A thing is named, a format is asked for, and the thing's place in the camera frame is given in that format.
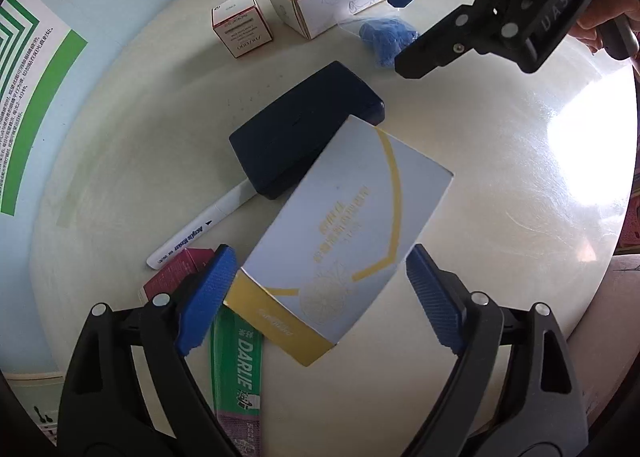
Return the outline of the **person's right hand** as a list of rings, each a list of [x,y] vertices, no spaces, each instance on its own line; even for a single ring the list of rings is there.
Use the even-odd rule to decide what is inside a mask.
[[[639,37],[639,0],[592,0],[576,24],[568,32],[594,54],[603,48],[597,28],[609,20],[625,15],[636,37]]]

